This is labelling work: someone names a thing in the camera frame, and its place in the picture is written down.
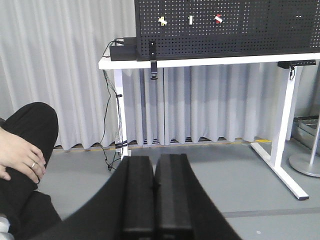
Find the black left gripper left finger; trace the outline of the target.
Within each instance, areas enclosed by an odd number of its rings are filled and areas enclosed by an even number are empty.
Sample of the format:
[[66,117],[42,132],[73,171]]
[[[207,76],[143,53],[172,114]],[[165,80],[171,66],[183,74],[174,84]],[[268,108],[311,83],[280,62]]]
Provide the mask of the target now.
[[149,157],[129,157],[122,224],[124,240],[152,240],[154,238],[153,187],[154,172]]

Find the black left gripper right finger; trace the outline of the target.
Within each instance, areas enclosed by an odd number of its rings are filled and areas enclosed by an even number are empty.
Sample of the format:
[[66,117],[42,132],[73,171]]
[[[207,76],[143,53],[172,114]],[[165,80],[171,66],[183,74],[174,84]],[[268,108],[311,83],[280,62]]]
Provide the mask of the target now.
[[193,229],[182,171],[182,156],[162,154],[154,175],[157,240],[190,240]]

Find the person's bare hand with ring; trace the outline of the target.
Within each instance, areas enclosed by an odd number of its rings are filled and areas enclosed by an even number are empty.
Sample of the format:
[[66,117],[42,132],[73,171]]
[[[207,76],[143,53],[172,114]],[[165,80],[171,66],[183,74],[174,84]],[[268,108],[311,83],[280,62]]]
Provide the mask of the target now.
[[39,183],[46,172],[42,151],[23,138],[0,129],[0,178],[6,181],[11,176],[6,168],[14,169],[34,183]]

